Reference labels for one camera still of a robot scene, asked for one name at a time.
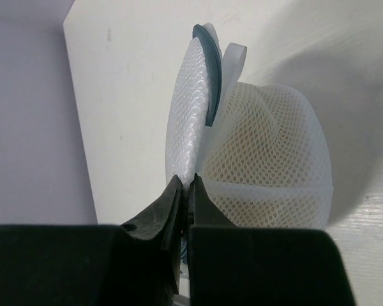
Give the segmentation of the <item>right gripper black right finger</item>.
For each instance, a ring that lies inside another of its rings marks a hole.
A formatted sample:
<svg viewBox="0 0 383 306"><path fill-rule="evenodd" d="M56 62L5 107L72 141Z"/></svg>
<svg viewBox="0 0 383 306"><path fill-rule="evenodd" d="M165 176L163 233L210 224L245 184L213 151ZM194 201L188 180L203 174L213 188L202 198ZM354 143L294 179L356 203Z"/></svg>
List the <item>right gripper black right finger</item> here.
<svg viewBox="0 0 383 306"><path fill-rule="evenodd" d="M354 305L334 240L315 229L238 228L195 177L188 200L192 305Z"/></svg>

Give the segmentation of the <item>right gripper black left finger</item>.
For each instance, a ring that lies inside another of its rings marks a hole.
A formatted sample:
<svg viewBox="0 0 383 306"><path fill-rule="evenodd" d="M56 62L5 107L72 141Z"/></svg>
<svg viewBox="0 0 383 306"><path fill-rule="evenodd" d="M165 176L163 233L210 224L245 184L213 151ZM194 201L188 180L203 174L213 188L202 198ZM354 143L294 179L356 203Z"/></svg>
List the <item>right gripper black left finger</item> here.
<svg viewBox="0 0 383 306"><path fill-rule="evenodd" d="M116 225L0 225L0 305L172 305L183 187Z"/></svg>

